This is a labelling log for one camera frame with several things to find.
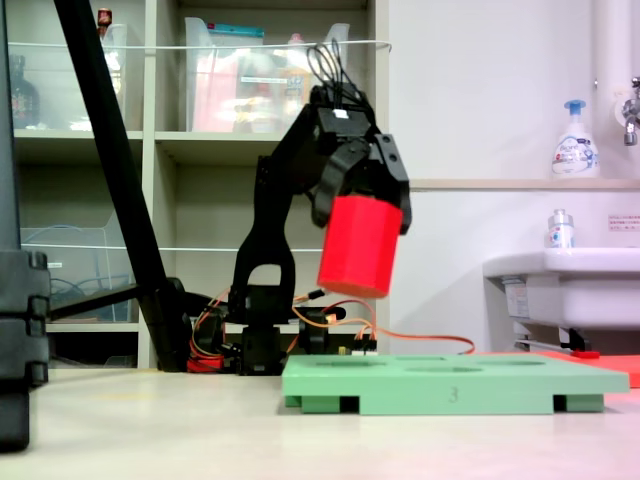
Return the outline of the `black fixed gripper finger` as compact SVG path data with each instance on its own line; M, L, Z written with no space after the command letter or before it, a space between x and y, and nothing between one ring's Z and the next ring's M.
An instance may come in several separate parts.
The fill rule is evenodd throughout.
M400 234L406 235L412 223L409 177L392 135L375 134L372 152L380 167L374 173L374 195L387 201L402 213Z

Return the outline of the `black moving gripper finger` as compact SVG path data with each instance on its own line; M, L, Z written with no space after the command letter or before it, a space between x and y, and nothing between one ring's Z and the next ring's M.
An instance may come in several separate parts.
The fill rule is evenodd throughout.
M339 146L329 157L317 184L312 207L312 221L324 228L332 211L334 199L343 190L348 174L360 163L368 159L369 143L364 139L354 139Z

